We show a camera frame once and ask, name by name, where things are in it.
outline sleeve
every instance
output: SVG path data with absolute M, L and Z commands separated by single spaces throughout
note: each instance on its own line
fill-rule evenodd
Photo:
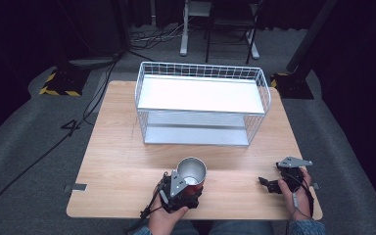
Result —
M 133 235 L 152 235 L 152 233 L 151 233 L 151 231 L 149 230 L 148 227 L 143 226 L 141 229 L 139 229 Z
M 289 230 L 293 235 L 325 235 L 325 225 L 315 220 L 296 220 L 290 223 Z

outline wire basket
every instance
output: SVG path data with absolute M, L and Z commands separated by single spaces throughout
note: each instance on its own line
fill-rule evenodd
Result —
M 144 62 L 135 88 L 145 144 L 249 146 L 270 102 L 260 68 Z

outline chair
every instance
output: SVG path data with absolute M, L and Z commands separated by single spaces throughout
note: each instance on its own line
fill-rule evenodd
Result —
M 211 44 L 240 45 L 245 40 L 249 47 L 246 64 L 249 63 L 250 56 L 255 41 L 257 31 L 257 16 L 264 0 L 212 0 L 208 27 L 206 31 L 207 55 L 206 63 L 209 61 Z M 258 6 L 254 11 L 251 4 Z M 244 30 L 243 35 L 237 42 L 212 42 L 212 31 L 215 30 L 238 31 Z

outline metal cup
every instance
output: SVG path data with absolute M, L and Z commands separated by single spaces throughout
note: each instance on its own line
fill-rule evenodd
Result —
M 188 187 L 184 189 L 184 194 L 194 195 L 203 187 L 207 167 L 201 160 L 194 157 L 183 159 L 178 164 L 176 171 L 188 184 Z

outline human hand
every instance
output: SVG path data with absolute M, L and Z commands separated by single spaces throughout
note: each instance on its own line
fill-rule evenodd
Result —
M 307 173 L 306 170 L 300 168 L 302 174 L 304 175 L 304 186 L 309 187 L 312 178 Z M 309 199 L 307 197 L 305 189 L 301 186 L 295 192 L 296 198 L 298 201 L 298 206 L 295 207 L 293 193 L 290 191 L 288 185 L 283 179 L 279 179 L 278 181 L 280 190 L 282 191 L 285 202 L 286 202 L 286 209 L 288 210 L 289 214 L 292 216 L 293 220 L 303 220 L 303 219 L 310 219 L 310 207 L 309 207 Z
M 168 235 L 172 232 L 175 223 L 188 212 L 188 208 L 182 207 L 178 211 L 168 213 L 162 208 L 160 194 L 158 194 L 151 206 L 151 212 L 148 225 L 151 233 L 155 235 Z

